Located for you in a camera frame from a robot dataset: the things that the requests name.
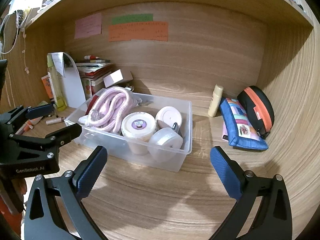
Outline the stack of books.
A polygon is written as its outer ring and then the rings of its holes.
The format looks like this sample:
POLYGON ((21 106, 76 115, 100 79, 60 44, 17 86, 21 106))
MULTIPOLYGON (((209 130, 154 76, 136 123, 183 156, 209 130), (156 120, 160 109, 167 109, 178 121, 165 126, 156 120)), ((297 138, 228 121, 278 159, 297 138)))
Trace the stack of books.
POLYGON ((75 64, 80 74, 86 99, 105 87, 103 79, 111 74, 113 68, 111 60, 93 55, 86 55, 83 60, 78 60, 75 64))

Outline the pink lip balm stick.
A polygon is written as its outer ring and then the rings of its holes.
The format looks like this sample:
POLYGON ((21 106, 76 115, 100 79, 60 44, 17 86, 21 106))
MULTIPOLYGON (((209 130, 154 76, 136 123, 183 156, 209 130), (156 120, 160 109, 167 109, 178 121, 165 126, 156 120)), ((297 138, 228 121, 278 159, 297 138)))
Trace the pink lip balm stick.
POLYGON ((64 120, 65 120, 64 116, 58 117, 58 118, 54 118, 54 119, 50 119, 50 120, 46 121, 46 125, 59 124, 59 123, 64 122, 64 120))

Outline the blue patchwork pencil pouch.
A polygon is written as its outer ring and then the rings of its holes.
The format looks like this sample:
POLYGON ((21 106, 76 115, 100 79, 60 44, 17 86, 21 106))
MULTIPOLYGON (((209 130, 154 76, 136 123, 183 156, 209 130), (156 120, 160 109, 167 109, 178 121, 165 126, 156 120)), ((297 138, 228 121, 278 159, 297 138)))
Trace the blue patchwork pencil pouch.
POLYGON ((268 144, 257 134, 238 100, 222 98, 220 111, 225 123, 229 146, 257 151, 268 149, 268 144))

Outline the white lidded tub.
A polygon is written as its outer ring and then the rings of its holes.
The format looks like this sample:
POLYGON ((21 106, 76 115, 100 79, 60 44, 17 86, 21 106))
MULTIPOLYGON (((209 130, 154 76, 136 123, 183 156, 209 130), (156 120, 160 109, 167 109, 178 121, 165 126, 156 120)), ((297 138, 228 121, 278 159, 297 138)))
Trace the white lidded tub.
POLYGON ((148 149, 142 143, 149 142, 156 132, 156 120, 146 112, 130 113, 121 123, 121 132, 124 137, 130 139, 127 143, 133 154, 146 155, 148 149))

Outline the pink round Hyntoor case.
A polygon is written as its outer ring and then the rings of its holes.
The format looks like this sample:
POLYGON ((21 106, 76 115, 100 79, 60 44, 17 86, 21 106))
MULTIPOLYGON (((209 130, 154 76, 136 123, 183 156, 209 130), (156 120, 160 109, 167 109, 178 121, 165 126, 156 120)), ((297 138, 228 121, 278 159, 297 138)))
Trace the pink round Hyntoor case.
POLYGON ((159 128, 172 128, 174 123, 177 123, 177 125, 181 127, 183 121, 181 113, 172 106, 161 108, 157 112, 155 120, 159 128))

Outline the clear tape roll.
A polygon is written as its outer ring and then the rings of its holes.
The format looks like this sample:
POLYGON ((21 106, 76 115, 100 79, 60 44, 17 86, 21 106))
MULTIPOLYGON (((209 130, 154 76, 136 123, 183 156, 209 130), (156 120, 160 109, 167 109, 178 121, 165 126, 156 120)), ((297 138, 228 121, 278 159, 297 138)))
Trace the clear tape roll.
POLYGON ((159 163, 172 159, 183 144, 183 138, 172 128, 166 127, 158 130, 149 140, 148 151, 159 163))

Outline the small white box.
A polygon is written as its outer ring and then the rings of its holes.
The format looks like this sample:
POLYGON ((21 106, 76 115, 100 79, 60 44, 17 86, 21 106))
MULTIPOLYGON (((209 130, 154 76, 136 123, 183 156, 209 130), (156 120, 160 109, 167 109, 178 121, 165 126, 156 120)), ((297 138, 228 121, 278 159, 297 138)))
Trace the small white box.
POLYGON ((118 84, 127 83, 132 81, 133 77, 129 70, 119 69, 115 72, 112 72, 108 76, 104 77, 104 85, 106 88, 112 87, 118 84))

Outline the yellow green spray bottle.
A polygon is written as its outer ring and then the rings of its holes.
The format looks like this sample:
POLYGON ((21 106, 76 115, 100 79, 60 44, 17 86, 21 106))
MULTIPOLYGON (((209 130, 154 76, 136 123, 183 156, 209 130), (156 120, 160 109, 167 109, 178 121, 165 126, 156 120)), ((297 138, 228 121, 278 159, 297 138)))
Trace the yellow green spray bottle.
POLYGON ((60 88, 58 73, 53 63, 51 54, 47 54, 47 67, 48 76, 50 78, 50 86, 54 97, 55 108, 59 112, 64 111, 67 108, 67 105, 60 88))

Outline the orange sticky note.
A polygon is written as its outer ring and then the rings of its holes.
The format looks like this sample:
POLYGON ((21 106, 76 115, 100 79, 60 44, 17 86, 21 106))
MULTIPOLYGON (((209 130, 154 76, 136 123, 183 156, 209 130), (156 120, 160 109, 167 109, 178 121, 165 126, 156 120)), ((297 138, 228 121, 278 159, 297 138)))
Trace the orange sticky note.
POLYGON ((163 21, 131 22, 108 26, 108 41, 167 41, 169 24, 163 21))

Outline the red booklet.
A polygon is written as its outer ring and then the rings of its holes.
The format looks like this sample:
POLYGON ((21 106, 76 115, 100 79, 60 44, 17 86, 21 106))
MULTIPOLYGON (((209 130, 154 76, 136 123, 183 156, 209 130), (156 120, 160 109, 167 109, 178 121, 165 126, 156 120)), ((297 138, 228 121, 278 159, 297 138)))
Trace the red booklet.
POLYGON ((97 95, 93 95, 88 107, 87 107, 87 111, 86 111, 86 115, 89 114, 90 110, 92 109, 93 105, 95 104, 95 102, 98 100, 99 96, 97 95))

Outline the pink sticky note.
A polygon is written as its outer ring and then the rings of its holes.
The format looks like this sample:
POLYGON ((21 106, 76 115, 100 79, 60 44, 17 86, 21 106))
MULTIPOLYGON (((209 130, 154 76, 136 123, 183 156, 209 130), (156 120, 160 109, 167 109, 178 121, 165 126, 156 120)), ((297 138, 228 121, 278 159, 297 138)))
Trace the pink sticky note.
POLYGON ((87 38, 101 34, 102 14, 96 13, 75 22, 75 39, 87 38))

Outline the black orange zip case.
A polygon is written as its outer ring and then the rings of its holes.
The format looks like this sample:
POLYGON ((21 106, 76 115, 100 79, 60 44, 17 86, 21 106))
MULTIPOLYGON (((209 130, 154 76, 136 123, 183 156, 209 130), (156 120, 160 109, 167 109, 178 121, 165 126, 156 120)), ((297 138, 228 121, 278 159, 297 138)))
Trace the black orange zip case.
POLYGON ((237 96, 237 100, 253 128, 266 139, 274 125, 274 110, 266 94, 257 86, 249 86, 237 96))

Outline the cream small tube bottle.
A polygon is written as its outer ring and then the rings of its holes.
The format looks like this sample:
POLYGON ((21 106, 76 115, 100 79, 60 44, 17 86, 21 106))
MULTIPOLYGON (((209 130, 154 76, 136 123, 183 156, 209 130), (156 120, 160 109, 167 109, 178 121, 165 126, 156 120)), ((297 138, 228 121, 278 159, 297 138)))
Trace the cream small tube bottle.
POLYGON ((223 94, 223 87, 221 85, 215 85, 215 88, 212 94, 212 100, 208 108, 208 115, 212 118, 216 116, 217 110, 219 109, 222 94, 223 94))

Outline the green sticky note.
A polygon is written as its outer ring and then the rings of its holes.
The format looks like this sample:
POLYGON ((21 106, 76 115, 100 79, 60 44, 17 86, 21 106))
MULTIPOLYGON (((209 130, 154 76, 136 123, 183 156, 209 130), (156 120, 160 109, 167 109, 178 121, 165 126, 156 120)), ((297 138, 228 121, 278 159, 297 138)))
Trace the green sticky note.
POLYGON ((132 22, 150 22, 153 21, 153 14, 129 14, 113 17, 112 25, 132 23, 132 22))

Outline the red white marker pen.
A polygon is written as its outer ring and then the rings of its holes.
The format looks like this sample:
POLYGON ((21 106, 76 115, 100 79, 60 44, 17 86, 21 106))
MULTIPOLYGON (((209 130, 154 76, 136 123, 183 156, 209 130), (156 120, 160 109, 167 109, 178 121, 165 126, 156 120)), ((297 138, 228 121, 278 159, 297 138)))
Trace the red white marker pen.
POLYGON ((29 131, 30 129, 33 129, 33 127, 40 122, 42 117, 31 119, 26 121, 16 132, 16 135, 22 135, 24 132, 29 131))

